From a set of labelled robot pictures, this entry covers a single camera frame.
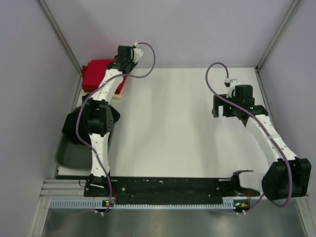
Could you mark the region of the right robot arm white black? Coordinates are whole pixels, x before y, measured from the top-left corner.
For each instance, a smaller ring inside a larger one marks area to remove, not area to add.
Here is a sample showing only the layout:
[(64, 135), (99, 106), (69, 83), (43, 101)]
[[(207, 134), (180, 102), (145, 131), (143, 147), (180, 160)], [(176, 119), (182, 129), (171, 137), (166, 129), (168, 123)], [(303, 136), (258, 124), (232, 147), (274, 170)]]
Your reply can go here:
[(241, 85), (236, 80), (227, 82), (226, 94), (213, 97), (212, 114), (236, 117), (253, 135), (263, 151), (269, 168), (266, 173), (243, 170), (230, 183), (235, 195), (243, 195), (248, 188), (263, 193), (274, 201), (288, 197), (299, 198), (307, 194), (311, 173), (311, 163), (290, 150), (277, 133), (264, 106), (256, 105), (251, 85)]

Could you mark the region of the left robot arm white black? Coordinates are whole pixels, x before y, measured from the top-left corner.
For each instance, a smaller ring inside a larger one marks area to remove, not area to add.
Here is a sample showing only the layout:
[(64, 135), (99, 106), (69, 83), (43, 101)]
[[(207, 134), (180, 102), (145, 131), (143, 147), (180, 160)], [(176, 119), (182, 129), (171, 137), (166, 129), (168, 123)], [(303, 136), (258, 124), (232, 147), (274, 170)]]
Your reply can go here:
[(89, 98), (83, 109), (92, 146), (90, 175), (96, 183), (96, 192), (102, 196), (108, 195), (112, 190), (111, 182), (106, 180), (106, 174), (110, 171), (108, 142), (115, 123), (110, 101), (123, 82), (123, 74), (129, 74), (143, 54), (138, 43), (133, 46), (118, 46), (118, 54), (108, 65), (98, 90)]

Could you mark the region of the bright pink-red t shirt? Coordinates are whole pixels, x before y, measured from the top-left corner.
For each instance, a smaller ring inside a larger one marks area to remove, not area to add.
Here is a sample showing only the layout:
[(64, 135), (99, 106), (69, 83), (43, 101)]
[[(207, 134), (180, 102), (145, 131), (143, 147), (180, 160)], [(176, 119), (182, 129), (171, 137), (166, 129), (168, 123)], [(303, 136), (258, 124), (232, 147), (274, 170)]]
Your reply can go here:
[(114, 59), (98, 59), (90, 61), (82, 66), (82, 88), (84, 92), (93, 92), (103, 80), (107, 66), (114, 62)]

